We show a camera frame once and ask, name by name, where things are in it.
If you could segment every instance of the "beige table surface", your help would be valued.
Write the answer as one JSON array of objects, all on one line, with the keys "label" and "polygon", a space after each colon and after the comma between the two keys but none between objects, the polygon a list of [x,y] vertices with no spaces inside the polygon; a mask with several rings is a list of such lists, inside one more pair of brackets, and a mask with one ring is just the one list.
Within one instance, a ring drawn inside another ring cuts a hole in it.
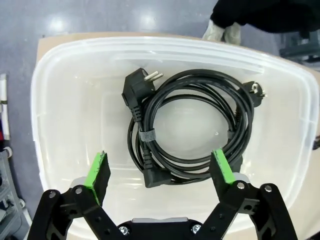
[{"label": "beige table surface", "polygon": [[[172,37],[172,35],[165,34],[149,34],[137,32],[91,32],[91,33],[76,33],[69,35],[53,36],[42,38],[39,40],[37,60],[48,52],[50,49],[64,43],[73,42],[83,39],[105,38],[105,37],[120,37],[120,36],[156,36],[156,37]],[[186,36],[173,36],[178,38],[198,39]],[[320,73],[315,72],[309,68],[305,68],[312,72],[317,78],[320,86]],[[316,232],[320,231],[320,149],[313,151],[306,178],[300,190],[296,201],[290,208],[289,213],[295,227],[299,240],[304,240]],[[256,240],[257,235],[254,228],[246,229],[237,233],[227,234],[225,240]]]}]

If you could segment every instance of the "white plastic box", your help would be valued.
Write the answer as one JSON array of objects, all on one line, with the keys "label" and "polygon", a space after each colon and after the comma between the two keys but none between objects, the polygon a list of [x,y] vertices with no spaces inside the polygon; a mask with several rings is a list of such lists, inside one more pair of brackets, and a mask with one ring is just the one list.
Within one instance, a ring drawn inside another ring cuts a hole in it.
[{"label": "white plastic box", "polygon": [[[156,87],[189,69],[224,72],[240,82],[256,81],[268,97],[255,108],[253,130],[241,172],[259,187],[276,184],[288,208],[299,194],[309,164],[319,114],[315,77],[296,64],[223,43],[169,37],[109,37],[75,41],[50,50],[37,64],[31,116],[44,190],[65,192],[86,176],[105,150],[111,178],[103,202],[115,224],[132,218],[188,217],[203,222],[218,203],[211,179],[147,189],[127,149],[131,113],[121,93],[125,76],[137,68],[164,74]],[[205,103],[179,100],[158,111],[157,141],[169,153],[208,155],[227,140],[227,124]],[[230,232],[249,228],[239,215]],[[84,219],[70,236],[95,239]]]}]

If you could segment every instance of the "beige shoe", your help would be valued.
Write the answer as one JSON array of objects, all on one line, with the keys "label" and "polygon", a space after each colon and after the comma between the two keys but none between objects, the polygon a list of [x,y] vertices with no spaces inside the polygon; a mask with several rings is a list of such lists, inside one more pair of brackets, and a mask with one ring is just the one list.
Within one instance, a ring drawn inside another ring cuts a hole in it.
[{"label": "beige shoe", "polygon": [[241,44],[241,26],[238,23],[234,23],[232,26],[228,26],[224,31],[224,41],[228,44]]},{"label": "beige shoe", "polygon": [[206,29],[202,39],[209,41],[221,41],[225,29],[215,25],[211,20],[209,21],[208,28]]}]

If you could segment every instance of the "green tape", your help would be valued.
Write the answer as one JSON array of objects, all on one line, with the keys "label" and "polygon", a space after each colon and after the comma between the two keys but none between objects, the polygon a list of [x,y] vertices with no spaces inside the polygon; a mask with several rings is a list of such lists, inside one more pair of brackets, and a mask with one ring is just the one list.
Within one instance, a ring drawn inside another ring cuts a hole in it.
[{"label": "green tape", "polygon": [[105,156],[105,153],[102,152],[98,152],[93,160],[93,163],[91,165],[91,168],[90,168],[90,171],[84,181],[84,186],[87,187],[88,189],[91,189],[92,192],[93,192],[93,195],[95,197],[95,200],[98,204],[99,203],[99,199],[97,197],[97,193],[96,193],[96,190],[94,188],[94,183],[96,181],[96,178],[97,178],[97,174],[100,170],[100,165],[102,163],[102,160],[104,159],[104,156]]},{"label": "green tape", "polygon": [[232,184],[236,181],[236,178],[230,168],[230,165],[226,159],[226,156],[222,149],[213,150],[214,157],[220,167],[225,183]]}]

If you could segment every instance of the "coiled power cord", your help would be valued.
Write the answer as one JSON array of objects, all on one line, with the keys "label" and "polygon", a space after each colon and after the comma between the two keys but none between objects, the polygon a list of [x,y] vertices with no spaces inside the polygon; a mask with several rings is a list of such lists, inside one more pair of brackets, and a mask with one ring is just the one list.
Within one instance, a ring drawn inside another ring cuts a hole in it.
[{"label": "coiled power cord", "polygon": [[[228,141],[222,150],[231,168],[237,162],[241,165],[242,154],[251,136],[254,107],[259,106],[266,96],[261,86],[256,82],[241,84],[237,79],[219,71],[194,69],[170,77],[155,90],[153,81],[160,77],[161,73],[149,75],[139,68],[126,77],[122,94],[132,113],[127,134],[128,150],[133,162],[144,175],[145,186],[152,188],[162,184],[182,185],[210,178],[209,153],[201,158],[182,159],[167,153],[157,143],[154,130],[157,111],[175,100],[202,101],[218,110],[228,124]],[[225,92],[235,101],[235,112],[216,89]],[[195,94],[168,97],[176,90],[192,90],[206,97]],[[133,136],[135,124],[138,125],[138,133]]]}]

